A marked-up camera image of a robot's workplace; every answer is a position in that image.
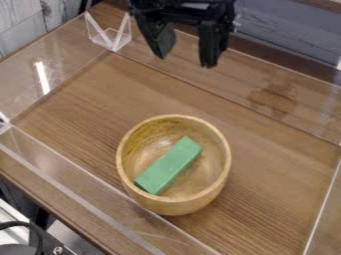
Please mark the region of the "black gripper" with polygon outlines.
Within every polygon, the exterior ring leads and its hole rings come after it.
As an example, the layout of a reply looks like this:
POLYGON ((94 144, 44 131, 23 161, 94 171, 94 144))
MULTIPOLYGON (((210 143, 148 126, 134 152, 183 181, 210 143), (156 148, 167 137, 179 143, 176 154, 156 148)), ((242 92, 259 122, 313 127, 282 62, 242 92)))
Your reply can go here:
POLYGON ((175 44, 172 23, 199 26, 199 63, 217 65, 235 31, 235 0, 128 0, 131 14, 155 56, 164 59, 175 44))

